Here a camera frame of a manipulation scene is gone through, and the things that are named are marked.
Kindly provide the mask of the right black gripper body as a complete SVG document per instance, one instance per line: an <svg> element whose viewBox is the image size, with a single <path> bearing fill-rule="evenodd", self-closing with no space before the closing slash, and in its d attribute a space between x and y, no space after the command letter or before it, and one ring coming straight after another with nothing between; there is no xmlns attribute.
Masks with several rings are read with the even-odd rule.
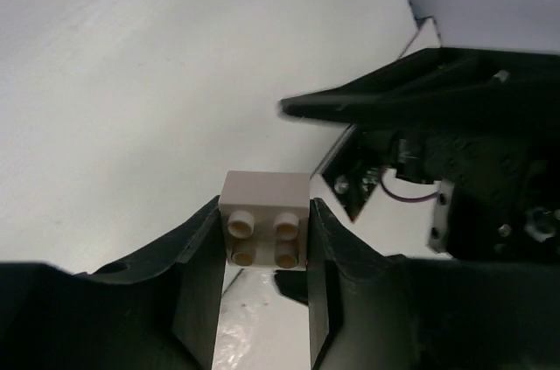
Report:
<svg viewBox="0 0 560 370"><path fill-rule="evenodd" d="M559 174L559 57L502 51L502 67L467 90L458 125L361 125L424 138L426 169L453 182Z"/></svg>

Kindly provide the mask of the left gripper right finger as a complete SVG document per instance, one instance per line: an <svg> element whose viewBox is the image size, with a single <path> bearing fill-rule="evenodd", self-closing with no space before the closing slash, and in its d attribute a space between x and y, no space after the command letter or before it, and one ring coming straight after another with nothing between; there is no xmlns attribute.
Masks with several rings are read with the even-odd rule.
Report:
<svg viewBox="0 0 560 370"><path fill-rule="evenodd" d="M308 304L314 369L415 369L403 255L385 256L311 201Z"/></svg>

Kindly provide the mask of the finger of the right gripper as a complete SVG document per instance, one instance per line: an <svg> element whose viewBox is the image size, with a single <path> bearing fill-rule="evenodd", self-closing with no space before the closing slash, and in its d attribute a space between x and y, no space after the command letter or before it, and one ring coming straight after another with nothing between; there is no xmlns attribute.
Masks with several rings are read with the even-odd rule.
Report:
<svg viewBox="0 0 560 370"><path fill-rule="evenodd" d="M273 281L282 297L305 307L309 305L306 271L276 270L273 273Z"/></svg>
<svg viewBox="0 0 560 370"><path fill-rule="evenodd" d="M427 48L339 87L283 98L283 115L360 125L458 125L477 87L502 67L503 52Z"/></svg>

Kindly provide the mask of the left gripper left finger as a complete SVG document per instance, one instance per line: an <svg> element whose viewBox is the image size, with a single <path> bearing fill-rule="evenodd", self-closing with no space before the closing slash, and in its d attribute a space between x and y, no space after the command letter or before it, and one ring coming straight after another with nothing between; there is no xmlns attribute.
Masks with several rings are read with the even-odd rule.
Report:
<svg viewBox="0 0 560 370"><path fill-rule="evenodd" d="M106 368L209 369L220 312L226 249L217 198L185 223L89 275L118 296L118 353Z"/></svg>

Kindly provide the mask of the white square lego brick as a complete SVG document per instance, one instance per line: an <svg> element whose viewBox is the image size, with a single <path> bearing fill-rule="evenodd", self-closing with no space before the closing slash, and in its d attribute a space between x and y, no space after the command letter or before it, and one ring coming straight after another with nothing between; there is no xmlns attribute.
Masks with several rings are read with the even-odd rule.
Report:
<svg viewBox="0 0 560 370"><path fill-rule="evenodd" d="M308 173L229 171L219 197L228 263L306 270L310 201Z"/></svg>

